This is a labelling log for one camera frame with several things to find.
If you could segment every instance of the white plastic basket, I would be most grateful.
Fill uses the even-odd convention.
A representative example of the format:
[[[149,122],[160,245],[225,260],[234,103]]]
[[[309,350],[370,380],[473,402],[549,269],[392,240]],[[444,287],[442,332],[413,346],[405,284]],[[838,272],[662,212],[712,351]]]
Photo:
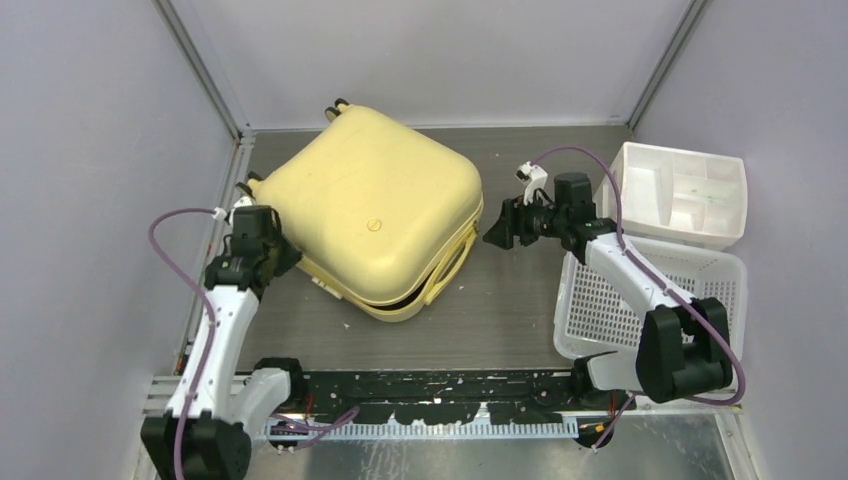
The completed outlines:
[[[610,168],[621,187],[626,232],[711,250],[745,233],[748,184],[740,158],[626,142]],[[594,202],[598,217],[616,218],[609,179]]]
[[[629,237],[633,245],[669,279],[698,298],[716,297],[727,309],[730,348],[742,358],[747,271],[741,260],[726,253]],[[576,359],[597,353],[639,348],[643,318],[600,275],[574,255],[563,261],[554,314],[554,346],[563,357]]]

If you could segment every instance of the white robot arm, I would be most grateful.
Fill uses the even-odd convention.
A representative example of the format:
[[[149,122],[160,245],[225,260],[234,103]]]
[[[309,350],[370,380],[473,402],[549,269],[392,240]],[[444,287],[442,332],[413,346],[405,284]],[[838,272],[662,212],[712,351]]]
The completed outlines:
[[[268,417],[303,382],[296,360],[263,359],[250,383],[231,397],[236,361],[262,294],[301,254],[283,236],[277,212],[254,205],[249,196],[229,213],[217,209],[214,217],[232,225],[224,252],[204,275],[214,324],[204,308],[194,351],[164,415],[142,424],[142,442],[162,480],[176,478],[175,457],[186,479],[244,478],[253,445],[265,439]]]
[[[542,189],[547,174],[540,167],[523,165],[516,176],[534,190],[504,200],[498,221],[483,241],[508,250],[514,246],[513,237],[524,246],[539,237],[557,238],[644,319],[637,354],[611,351],[575,361],[575,370],[588,370],[587,391],[644,392],[662,403],[730,385],[732,362],[716,335],[701,324],[726,344],[727,311],[721,302],[697,299],[677,286],[633,248],[612,219],[597,218],[585,174],[557,175],[553,201]],[[684,344],[683,334],[693,340]],[[573,370],[572,378],[579,377]]]

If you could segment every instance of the yellow suitcase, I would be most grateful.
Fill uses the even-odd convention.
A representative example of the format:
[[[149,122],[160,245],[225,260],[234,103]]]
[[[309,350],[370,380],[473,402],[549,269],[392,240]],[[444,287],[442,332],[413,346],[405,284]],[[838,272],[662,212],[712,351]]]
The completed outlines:
[[[453,279],[477,238],[480,174],[375,110],[336,107],[324,132],[248,186],[279,212],[316,284],[378,320],[406,320]]]

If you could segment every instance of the white enclosure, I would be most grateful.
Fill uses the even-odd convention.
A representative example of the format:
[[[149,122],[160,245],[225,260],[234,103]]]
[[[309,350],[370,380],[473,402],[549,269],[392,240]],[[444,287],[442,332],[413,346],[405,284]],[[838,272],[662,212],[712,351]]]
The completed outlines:
[[[193,301],[149,223],[221,202],[238,133],[323,126],[338,96],[413,125],[633,120],[638,142],[742,158],[749,447],[763,479],[845,476],[844,0],[48,3],[0,0],[0,478],[131,478]],[[211,232],[160,236],[199,274]]]
[[[748,225],[745,399],[766,478],[845,477],[848,3],[713,2],[636,131],[738,156]]]
[[[160,213],[218,202],[233,140],[156,7],[0,3],[0,478],[127,479],[191,293]],[[211,222],[165,225],[198,271]]]
[[[280,129],[338,96],[412,125],[624,123],[689,1],[174,4],[237,119]]]

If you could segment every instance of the metal floor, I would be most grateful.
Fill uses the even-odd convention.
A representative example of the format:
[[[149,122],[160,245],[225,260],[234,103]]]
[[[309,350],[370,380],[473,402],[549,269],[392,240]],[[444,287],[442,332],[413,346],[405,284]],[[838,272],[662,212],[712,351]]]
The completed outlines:
[[[423,133],[470,158],[483,178],[481,230],[494,223],[501,201],[522,192],[518,165],[556,145],[577,144],[612,161],[631,137],[623,126],[452,128]],[[250,170],[267,175],[316,132],[257,135]],[[578,153],[546,160],[551,177],[583,171],[594,185],[603,172]],[[562,367],[553,346],[553,317],[563,251],[541,239],[506,252],[478,240],[457,277],[438,299],[401,323],[383,323],[338,301],[299,270],[265,292],[244,341],[239,368],[262,357],[300,359],[308,370]]]
[[[597,455],[561,440],[318,442],[254,451],[245,480],[724,480],[733,472],[712,415],[625,417]]]

